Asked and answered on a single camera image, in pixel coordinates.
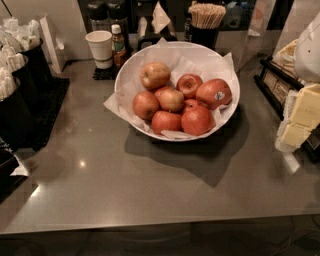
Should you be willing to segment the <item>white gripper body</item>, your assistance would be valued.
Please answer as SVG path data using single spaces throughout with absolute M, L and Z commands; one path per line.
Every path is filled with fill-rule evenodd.
M 320 82 L 320 13 L 298 38 L 294 52 L 294 69 L 306 82 Z

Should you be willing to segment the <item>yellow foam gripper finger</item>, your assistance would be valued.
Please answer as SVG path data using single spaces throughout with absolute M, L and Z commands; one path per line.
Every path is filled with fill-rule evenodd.
M 320 85 L 307 84 L 299 91 L 290 90 L 285 101 L 275 147 L 294 152 L 320 124 Z
M 298 40 L 295 39 L 279 50 L 272 59 L 272 62 L 280 67 L 294 64 L 294 53 Z

